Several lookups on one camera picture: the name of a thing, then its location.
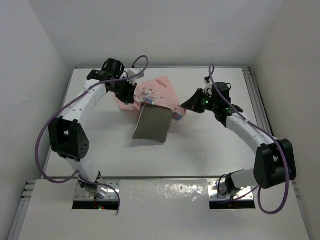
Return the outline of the pink cartoon pillowcase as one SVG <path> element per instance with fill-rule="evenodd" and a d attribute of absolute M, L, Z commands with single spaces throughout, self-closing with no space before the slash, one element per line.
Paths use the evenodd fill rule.
<path fill-rule="evenodd" d="M 115 102 L 121 110 L 139 112 L 143 104 L 160 106 L 173 111 L 172 120 L 180 121 L 187 110 L 182 108 L 168 76 L 139 82 L 133 95 L 134 103 L 123 103 L 116 96 Z"/>

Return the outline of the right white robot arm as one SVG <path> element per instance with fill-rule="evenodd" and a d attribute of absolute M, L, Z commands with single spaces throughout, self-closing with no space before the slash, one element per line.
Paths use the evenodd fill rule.
<path fill-rule="evenodd" d="M 238 135 L 255 154 L 253 168 L 239 170 L 226 175 L 224 187 L 228 194 L 242 187 L 259 186 L 262 189 L 292 181 L 297 177 L 295 156 L 292 143 L 268 136 L 246 121 L 244 111 L 231 103 L 231 85 L 225 82 L 208 84 L 199 88 L 195 94 L 181 106 L 202 114 L 214 113 L 218 122 Z"/>

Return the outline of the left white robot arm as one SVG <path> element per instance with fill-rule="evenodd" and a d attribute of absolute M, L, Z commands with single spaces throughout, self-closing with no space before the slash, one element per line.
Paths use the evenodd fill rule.
<path fill-rule="evenodd" d="M 140 70 L 128 71 L 116 59 L 109 58 L 100 70 L 92 70 L 84 83 L 79 99 L 68 107 L 66 113 L 55 117 L 48 125 L 51 150 L 65 159 L 79 175 L 82 187 L 97 192 L 101 173 L 86 160 L 90 141 L 84 124 L 98 102 L 109 92 L 124 104 L 134 103 L 136 80 Z"/>

